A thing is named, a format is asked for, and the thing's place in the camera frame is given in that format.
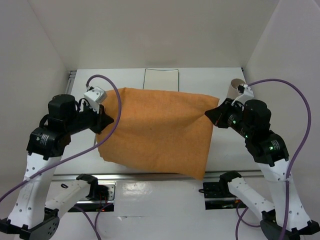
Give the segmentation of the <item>orange cloth placemat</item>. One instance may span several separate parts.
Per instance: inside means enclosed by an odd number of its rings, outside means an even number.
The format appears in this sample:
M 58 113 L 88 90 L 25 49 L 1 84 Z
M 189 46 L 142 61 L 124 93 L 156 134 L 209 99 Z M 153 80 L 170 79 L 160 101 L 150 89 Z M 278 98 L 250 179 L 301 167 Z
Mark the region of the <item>orange cloth placemat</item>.
M 213 134 L 205 112 L 219 99 L 205 94 L 121 88 L 103 102 L 116 119 L 96 136 L 106 162 L 156 173 L 177 173 L 202 180 Z

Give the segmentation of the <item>white square plate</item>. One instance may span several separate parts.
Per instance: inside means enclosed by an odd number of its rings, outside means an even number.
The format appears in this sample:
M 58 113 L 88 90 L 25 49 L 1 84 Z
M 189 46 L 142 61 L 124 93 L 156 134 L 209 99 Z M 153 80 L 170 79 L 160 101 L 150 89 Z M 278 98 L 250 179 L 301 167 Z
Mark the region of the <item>white square plate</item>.
M 144 71 L 144 90 L 179 91 L 179 70 L 149 69 Z

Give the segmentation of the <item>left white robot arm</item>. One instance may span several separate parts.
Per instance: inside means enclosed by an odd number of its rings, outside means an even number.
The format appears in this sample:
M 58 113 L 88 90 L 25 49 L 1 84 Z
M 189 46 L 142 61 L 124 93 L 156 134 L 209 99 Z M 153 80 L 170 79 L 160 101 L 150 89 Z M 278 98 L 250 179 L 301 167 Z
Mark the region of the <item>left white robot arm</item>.
M 48 103 L 48 114 L 30 134 L 27 145 L 27 165 L 18 185 L 19 195 L 9 216 L 0 221 L 0 231 L 19 235 L 23 240 L 49 240 L 55 234 L 60 219 L 80 199 L 105 199 L 108 188 L 92 175 L 80 174 L 75 181 L 47 201 L 56 169 L 71 136 L 90 129 L 96 134 L 113 123 L 105 114 L 105 93 L 87 92 L 80 101 L 69 94 L 60 94 Z

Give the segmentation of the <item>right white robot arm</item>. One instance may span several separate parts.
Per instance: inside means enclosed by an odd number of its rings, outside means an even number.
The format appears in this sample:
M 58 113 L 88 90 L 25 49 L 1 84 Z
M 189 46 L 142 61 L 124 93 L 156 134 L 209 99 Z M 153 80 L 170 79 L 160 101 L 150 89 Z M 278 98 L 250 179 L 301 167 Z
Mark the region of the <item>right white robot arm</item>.
M 271 201 L 266 200 L 237 171 L 220 176 L 218 190 L 223 196 L 239 198 L 259 219 L 260 228 L 269 240 L 298 240 L 313 235 L 320 225 L 306 213 L 288 173 L 289 153 L 284 140 L 270 130 L 271 111 L 256 99 L 245 104 L 226 98 L 205 115 L 218 128 L 232 128 L 244 137 L 245 147 L 268 183 Z

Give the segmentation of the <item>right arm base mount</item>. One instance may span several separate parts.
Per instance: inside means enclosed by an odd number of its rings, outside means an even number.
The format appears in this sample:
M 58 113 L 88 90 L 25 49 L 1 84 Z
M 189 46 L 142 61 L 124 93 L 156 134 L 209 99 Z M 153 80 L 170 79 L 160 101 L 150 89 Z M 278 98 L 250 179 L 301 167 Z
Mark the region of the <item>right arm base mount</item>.
M 198 190 L 204 196 L 206 210 L 244 209 L 246 205 L 240 199 L 222 189 L 219 182 L 203 182 Z

